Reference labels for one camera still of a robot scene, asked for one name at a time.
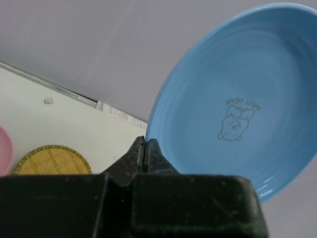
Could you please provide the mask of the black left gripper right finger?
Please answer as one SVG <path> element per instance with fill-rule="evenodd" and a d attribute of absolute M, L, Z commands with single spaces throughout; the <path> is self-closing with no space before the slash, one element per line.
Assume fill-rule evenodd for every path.
<path fill-rule="evenodd" d="M 150 139 L 146 144 L 144 172 L 149 174 L 180 174 L 179 171 L 163 156 L 156 139 Z"/>

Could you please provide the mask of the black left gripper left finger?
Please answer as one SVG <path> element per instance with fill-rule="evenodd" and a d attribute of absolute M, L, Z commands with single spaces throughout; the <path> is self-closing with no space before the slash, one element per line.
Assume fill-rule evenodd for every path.
<path fill-rule="evenodd" d="M 128 185 L 137 172 L 142 171 L 145 153 L 145 138 L 138 136 L 128 151 L 108 167 L 103 174 L 109 175 L 117 184 Z"/>

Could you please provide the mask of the blue bear plate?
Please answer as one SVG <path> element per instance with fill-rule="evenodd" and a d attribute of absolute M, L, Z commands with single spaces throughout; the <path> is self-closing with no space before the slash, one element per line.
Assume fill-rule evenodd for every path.
<path fill-rule="evenodd" d="M 246 10 L 200 39 L 161 87 L 146 140 L 182 174 L 238 175 L 261 203 L 317 153 L 317 12 Z"/>

